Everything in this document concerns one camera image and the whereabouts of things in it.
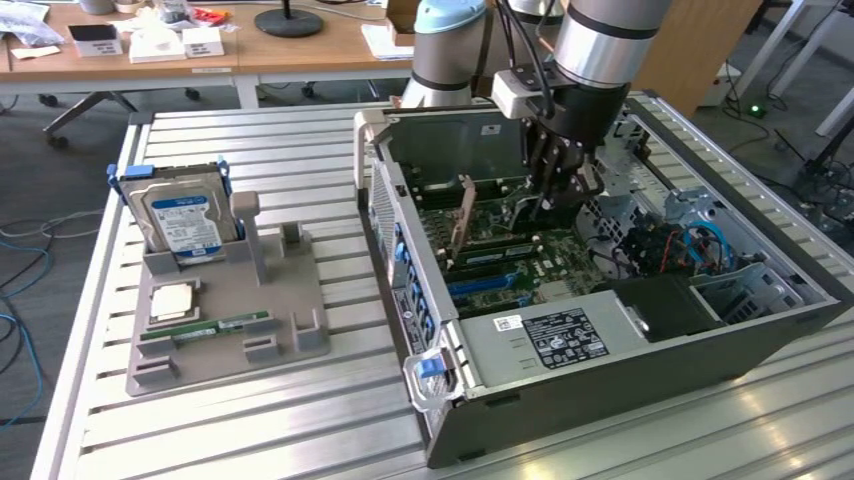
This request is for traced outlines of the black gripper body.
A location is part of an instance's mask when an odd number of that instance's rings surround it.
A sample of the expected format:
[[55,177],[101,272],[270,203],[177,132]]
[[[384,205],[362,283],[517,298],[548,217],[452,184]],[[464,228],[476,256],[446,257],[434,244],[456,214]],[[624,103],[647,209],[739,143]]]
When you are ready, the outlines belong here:
[[552,92],[553,111],[538,116],[544,128],[582,146],[597,146],[620,112],[628,85],[597,88],[582,84],[558,87]]

